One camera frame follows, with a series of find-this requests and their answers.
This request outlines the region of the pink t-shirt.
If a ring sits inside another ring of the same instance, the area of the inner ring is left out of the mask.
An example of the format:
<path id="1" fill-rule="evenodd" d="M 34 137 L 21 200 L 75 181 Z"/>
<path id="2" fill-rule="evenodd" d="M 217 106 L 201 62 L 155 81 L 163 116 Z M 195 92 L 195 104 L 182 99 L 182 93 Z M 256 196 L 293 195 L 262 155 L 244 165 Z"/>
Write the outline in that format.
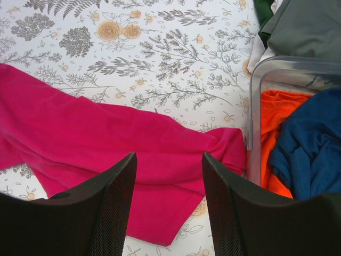
<path id="1" fill-rule="evenodd" d="M 28 165 L 51 197 L 131 152 L 137 172 L 127 234 L 162 246 L 205 195 L 204 153 L 236 174 L 246 167 L 238 128 L 194 131 L 166 115 L 73 97 L 1 65 L 1 169 Z"/>

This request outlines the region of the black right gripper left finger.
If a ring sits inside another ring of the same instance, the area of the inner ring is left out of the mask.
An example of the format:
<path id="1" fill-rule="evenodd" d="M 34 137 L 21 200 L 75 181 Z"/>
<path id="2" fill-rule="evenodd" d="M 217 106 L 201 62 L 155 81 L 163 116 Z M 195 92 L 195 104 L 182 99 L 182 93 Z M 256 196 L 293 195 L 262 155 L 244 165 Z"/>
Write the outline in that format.
<path id="1" fill-rule="evenodd" d="M 49 199 L 1 194 L 1 255 L 121 255 L 137 156 Z"/>

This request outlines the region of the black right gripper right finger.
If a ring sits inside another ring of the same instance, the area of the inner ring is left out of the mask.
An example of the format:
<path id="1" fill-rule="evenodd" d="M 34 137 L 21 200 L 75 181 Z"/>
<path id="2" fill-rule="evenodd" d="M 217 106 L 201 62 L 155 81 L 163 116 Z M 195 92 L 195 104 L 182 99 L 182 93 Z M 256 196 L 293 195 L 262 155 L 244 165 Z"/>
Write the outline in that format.
<path id="1" fill-rule="evenodd" d="M 298 201 L 202 156 L 216 255 L 340 255 L 340 194 Z"/>

